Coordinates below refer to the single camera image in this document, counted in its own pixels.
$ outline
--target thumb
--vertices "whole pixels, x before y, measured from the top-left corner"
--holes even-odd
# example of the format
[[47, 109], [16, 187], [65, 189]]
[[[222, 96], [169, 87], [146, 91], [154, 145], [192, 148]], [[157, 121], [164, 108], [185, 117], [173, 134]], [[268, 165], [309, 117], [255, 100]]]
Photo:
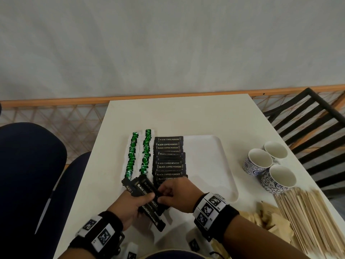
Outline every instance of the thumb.
[[170, 196], [161, 196], [158, 198], [158, 203], [163, 205], [172, 206], [173, 205], [173, 198]]
[[145, 194], [144, 196], [136, 197], [137, 206], [140, 207], [147, 204], [148, 202], [152, 201], [154, 197], [155, 193], [149, 193]]

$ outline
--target pile of wooden stirrers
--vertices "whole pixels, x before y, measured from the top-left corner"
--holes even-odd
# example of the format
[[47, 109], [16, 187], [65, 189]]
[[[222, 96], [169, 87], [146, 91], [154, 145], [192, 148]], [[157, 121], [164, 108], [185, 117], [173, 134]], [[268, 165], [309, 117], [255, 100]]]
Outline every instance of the pile of wooden stirrers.
[[317, 190], [291, 189], [274, 195], [282, 215], [291, 222], [305, 254], [345, 256], [344, 236], [334, 222], [321, 193]]

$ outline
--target gray wall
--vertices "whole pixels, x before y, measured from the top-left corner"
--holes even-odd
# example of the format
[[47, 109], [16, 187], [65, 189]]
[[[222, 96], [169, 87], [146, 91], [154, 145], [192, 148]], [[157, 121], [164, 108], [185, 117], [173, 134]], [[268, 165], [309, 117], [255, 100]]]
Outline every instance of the gray wall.
[[0, 100], [345, 83], [345, 0], [0, 0]]

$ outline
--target forearm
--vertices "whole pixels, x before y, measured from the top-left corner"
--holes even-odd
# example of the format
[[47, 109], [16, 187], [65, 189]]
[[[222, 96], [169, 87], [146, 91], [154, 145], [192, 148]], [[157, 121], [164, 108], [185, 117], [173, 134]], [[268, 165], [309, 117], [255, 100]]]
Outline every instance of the forearm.
[[308, 259], [292, 245], [240, 215], [227, 227], [223, 246], [233, 259]]
[[87, 250], [68, 248], [59, 259], [95, 259], [95, 257]]

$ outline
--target patterned cup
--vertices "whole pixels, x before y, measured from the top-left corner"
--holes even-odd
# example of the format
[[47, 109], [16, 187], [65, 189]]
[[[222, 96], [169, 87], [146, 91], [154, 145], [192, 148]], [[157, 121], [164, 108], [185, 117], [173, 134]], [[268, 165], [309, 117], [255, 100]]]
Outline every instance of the patterned cup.
[[261, 185], [270, 193], [282, 193], [296, 185], [296, 176], [289, 168], [274, 164], [261, 177]]
[[269, 141], [264, 144], [262, 150], [268, 152], [273, 160], [281, 160], [287, 157], [287, 149], [280, 143]]
[[262, 149], [252, 149], [243, 163], [243, 170], [249, 175], [259, 175], [271, 167], [272, 157]]

